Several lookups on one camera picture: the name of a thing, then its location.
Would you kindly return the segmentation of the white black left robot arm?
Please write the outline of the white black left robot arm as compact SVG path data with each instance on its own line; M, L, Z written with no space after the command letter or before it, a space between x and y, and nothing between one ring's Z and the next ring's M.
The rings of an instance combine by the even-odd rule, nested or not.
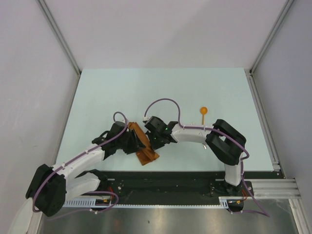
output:
M132 154L147 148L147 135L134 122L116 121L109 131L92 140L84 152L60 165L39 166L26 192L33 200L33 211L55 215L68 200L84 194L112 195L108 177L89 168L122 150Z

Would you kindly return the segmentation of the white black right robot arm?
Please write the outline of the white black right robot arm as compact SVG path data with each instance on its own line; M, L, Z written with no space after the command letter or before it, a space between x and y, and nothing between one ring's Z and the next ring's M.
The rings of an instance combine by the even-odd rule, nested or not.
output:
M208 146L214 155L224 163L225 178L219 189L222 195L238 196L242 193L244 170L243 160L250 154L245 149L246 138L222 119L212 126L182 125L178 121L166 124L158 117L145 117L144 126L152 149L166 144L193 142Z

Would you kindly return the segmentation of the aluminium corner post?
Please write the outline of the aluminium corner post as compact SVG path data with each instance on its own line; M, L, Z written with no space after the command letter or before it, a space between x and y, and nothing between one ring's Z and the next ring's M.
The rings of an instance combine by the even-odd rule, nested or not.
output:
M265 54L267 53L270 45L272 44L273 40L277 36L277 33L281 29L284 21L286 20L286 17L290 13L292 7L295 5L297 1L296 0L287 0L285 1L285 4L283 5L280 13L278 14L277 19L275 20L268 36L266 37L259 53L257 54L254 62L252 63L252 66L249 69L249 73L253 75L255 71L257 70L259 64L261 63L262 59L264 58Z
M61 49L63 50L65 56L67 57L70 65L74 69L75 73L78 75L78 77L81 76L81 69L79 68L79 65L57 23L55 20L55 17L53 16L52 11L50 10L47 2L45 0L36 0L36 3L39 6L39 9L42 11L46 21L48 22L53 34L55 35Z

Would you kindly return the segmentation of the aluminium front frame rail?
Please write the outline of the aluminium front frame rail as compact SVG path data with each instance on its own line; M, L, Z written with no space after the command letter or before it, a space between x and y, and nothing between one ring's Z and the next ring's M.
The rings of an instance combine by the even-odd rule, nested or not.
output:
M295 179L247 179L256 199L300 199Z

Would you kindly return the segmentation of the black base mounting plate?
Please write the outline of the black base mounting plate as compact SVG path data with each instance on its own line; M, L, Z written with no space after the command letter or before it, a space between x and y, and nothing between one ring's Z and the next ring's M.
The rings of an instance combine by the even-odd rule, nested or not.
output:
M283 179L279 172L245 172L242 193L238 196L222 195L219 191L223 185L224 172L109 172L100 171L108 177L113 199L138 197L207 196L228 197L243 200L252 192L246 184L247 179Z

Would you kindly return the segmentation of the orange plastic spoon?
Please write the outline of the orange plastic spoon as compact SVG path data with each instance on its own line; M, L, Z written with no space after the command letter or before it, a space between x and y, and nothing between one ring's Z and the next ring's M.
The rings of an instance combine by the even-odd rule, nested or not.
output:
M207 107L201 107L200 108L200 113L202 115L202 120L201 120L201 124L204 125L205 124L205 116L208 113L208 108Z

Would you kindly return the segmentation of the right aluminium corner post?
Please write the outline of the right aluminium corner post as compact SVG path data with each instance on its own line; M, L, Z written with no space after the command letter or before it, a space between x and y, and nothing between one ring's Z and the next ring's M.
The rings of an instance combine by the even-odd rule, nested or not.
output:
M285 4L283 5L280 13L278 14L277 19L275 20L268 36L266 37L259 53L257 54L254 62L252 63L252 66L249 69L249 73L253 75L255 71L257 70L259 64L261 63L262 59L264 58L265 54L267 53L270 45L272 44L273 40L277 36L277 33L281 29L284 21L286 20L286 17L290 13L292 7L295 5L297 1L296 0L287 0L285 1Z

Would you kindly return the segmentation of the right aluminium side rail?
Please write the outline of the right aluminium side rail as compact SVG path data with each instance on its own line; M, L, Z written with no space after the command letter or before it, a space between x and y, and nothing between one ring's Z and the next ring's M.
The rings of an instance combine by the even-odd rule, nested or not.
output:
M251 94L253 96L253 101L254 101L254 104L256 107L256 111L258 114L258 118L260 121L260 125L262 128L263 134L264 134L264 138L265 138L265 141L266 141L266 144L268 147L268 151L269 151L269 155L270 155L271 162L273 165L273 169L276 172L282 171L278 152L276 150L276 145L275 145L275 142L273 140L271 130L269 128L268 120L267 120L267 117L266 117L266 114L265 114L265 111L264 111L264 108L262 105L262 101L260 99L258 89L256 87L254 77L248 69L245 69L244 71L245 71L245 75L246 75L246 78L247 78L247 81L248 81L248 84L250 87Z

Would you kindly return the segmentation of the left aluminium corner post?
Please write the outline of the left aluminium corner post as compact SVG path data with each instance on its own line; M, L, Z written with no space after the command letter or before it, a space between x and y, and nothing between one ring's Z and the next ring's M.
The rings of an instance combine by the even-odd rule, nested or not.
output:
M36 0L36 3L39 6L39 9L42 11L46 21L48 22L53 34L55 35L61 49L63 50L65 56L67 57L70 65L74 69L75 73L78 75L78 77L81 76L81 69L79 68L79 65L57 23L55 20L55 17L53 16L52 11L50 10L47 2L45 0Z

